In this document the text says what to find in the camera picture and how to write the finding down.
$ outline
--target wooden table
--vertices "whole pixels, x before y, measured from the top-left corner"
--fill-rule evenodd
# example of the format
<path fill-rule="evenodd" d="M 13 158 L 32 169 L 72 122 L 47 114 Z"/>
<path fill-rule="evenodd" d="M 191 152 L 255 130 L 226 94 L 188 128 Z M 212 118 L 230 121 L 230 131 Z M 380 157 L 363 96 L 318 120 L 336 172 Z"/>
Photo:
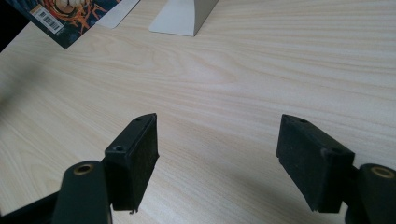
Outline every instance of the wooden table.
<path fill-rule="evenodd" d="M 30 23 L 0 54 L 0 209 L 59 189 L 134 118 L 158 115 L 139 212 L 114 223 L 344 223 L 276 157 L 282 114 L 396 168 L 396 2 L 219 1 L 196 37 L 154 34 L 165 0 L 64 50 Z"/>

